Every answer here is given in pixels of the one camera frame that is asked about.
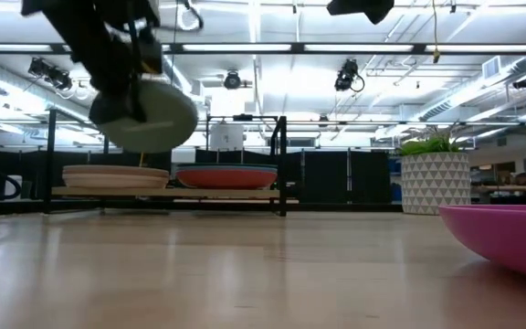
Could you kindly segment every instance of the potted plant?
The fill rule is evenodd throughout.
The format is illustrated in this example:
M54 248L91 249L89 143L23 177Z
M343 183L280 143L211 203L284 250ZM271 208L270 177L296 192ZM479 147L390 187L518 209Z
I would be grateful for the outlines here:
M405 213L437 215L439 206L470 204L468 155L455 145L452 128L431 129L423 141L399 149Z

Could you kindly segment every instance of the geometric patterned planter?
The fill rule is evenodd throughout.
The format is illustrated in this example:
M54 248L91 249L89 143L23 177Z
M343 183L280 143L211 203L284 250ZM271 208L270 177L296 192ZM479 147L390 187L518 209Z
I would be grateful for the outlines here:
M464 153L401 158L403 211L438 215L439 206L470 204L470 164Z

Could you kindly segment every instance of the magenta bowl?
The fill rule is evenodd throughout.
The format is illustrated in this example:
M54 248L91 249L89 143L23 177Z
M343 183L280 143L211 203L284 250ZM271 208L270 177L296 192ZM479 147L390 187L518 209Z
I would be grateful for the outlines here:
M464 246L526 274L526 206L447 206L439 214Z

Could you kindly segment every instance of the green plant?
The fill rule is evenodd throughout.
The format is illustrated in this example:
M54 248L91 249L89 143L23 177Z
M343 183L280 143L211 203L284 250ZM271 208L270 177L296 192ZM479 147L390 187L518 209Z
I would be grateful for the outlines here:
M459 152L456 138L452 137L454 125L439 130L437 127L428 128L426 138L423 141L406 142L398 149L402 156L417 155L439 152Z

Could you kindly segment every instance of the wooden floor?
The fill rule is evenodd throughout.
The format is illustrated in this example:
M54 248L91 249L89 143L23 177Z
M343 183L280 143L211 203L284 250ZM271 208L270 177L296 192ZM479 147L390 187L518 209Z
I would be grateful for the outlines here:
M526 278L438 218L2 218L2 328L526 329Z

